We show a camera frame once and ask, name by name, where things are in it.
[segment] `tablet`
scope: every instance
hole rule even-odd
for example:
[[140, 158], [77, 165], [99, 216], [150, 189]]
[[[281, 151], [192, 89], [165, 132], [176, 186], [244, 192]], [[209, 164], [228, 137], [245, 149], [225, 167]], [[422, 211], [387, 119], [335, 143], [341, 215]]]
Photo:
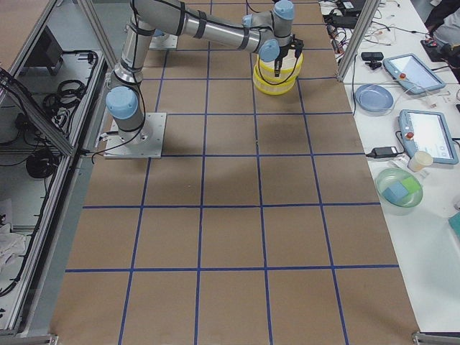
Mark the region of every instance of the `tablet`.
[[[442, 113], [404, 109], [400, 112], [399, 123], [402, 144], [410, 157], [417, 151], [425, 151], [436, 163], [457, 164], [459, 162]], [[406, 134], [411, 132], [413, 138], [408, 139]]]
[[418, 94], [438, 90], [446, 84], [417, 56], [405, 54], [383, 60], [387, 72], [408, 92]]

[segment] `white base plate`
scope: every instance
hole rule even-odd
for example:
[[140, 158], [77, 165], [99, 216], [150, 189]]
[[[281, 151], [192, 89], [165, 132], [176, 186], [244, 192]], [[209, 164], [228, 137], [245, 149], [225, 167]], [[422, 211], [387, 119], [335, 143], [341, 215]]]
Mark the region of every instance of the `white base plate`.
[[149, 50], [174, 50], [178, 48], [178, 37], [170, 34], [166, 40], [156, 40], [154, 37], [149, 46]]
[[[165, 136], [166, 113], [146, 113], [145, 126], [153, 129], [153, 135], [139, 144], [126, 144], [111, 149], [123, 143], [118, 135], [110, 136], [107, 139], [107, 146], [104, 152], [105, 158], [161, 158], [163, 148], [163, 137]], [[115, 121], [112, 122], [111, 131], [118, 131]]]

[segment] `green bowl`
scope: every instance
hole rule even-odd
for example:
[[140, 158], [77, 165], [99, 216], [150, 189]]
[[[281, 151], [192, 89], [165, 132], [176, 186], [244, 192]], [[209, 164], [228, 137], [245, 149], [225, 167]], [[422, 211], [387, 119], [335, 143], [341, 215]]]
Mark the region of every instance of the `green bowl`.
[[[387, 200], [383, 196], [383, 192], [390, 187], [393, 183], [397, 181], [403, 181], [406, 178], [412, 177], [415, 180], [415, 183], [419, 186], [419, 189], [417, 189], [414, 193], [410, 193], [404, 198], [401, 198], [398, 200], [396, 203]], [[422, 185], [418, 182], [417, 178], [415, 178], [414, 175], [410, 174], [409, 172], [399, 169], [396, 167], [391, 167], [389, 169], [383, 170], [375, 179], [375, 185], [377, 186], [377, 191], [379, 194], [388, 202], [392, 203], [393, 205], [399, 206], [399, 207], [414, 207], [417, 206], [421, 201], [423, 197], [423, 189]]]

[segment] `paper cup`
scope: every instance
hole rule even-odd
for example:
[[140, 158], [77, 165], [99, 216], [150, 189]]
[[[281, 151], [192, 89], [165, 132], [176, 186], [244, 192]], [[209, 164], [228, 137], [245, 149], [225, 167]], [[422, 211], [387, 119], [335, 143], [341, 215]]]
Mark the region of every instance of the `paper cup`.
[[422, 170], [425, 167], [429, 167], [433, 164], [433, 157], [425, 151], [417, 151], [408, 163], [408, 168], [414, 173]]

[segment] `yellow container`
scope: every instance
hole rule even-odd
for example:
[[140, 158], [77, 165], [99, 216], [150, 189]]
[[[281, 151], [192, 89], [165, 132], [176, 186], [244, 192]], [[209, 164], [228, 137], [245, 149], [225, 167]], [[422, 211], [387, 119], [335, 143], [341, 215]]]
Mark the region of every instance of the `yellow container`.
[[287, 77], [290, 79], [295, 79], [302, 69], [303, 63], [303, 54], [300, 54], [298, 60], [294, 56], [295, 51], [289, 50], [286, 57], [282, 59], [282, 66], [280, 71], [280, 76], [275, 77], [275, 61], [264, 63], [257, 57], [257, 69], [259, 76], [262, 76], [266, 81], [271, 83], [279, 83], [280, 81], [285, 80]]
[[282, 95], [284, 93], [287, 93], [291, 88], [293, 88], [295, 84], [295, 78], [289, 78], [289, 80], [285, 81], [284, 83], [281, 83], [280, 85], [270, 85], [262, 78], [260, 78], [259, 72], [257, 72], [257, 70], [257, 66], [254, 66], [252, 82], [254, 83], [254, 86], [257, 88], [257, 90], [266, 93], [267, 95]]

